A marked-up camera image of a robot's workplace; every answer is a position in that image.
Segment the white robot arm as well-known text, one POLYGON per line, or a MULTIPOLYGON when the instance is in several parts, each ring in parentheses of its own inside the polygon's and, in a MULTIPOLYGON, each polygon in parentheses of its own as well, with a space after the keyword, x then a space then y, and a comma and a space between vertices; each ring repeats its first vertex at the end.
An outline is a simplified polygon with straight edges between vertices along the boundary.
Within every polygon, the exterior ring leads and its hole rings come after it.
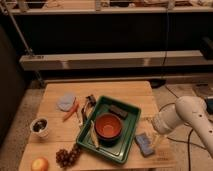
POLYGON ((206 110, 207 105, 202 98, 182 96, 156 114, 152 126, 160 135, 166 135, 188 123, 213 158, 213 124, 207 118, 206 110))

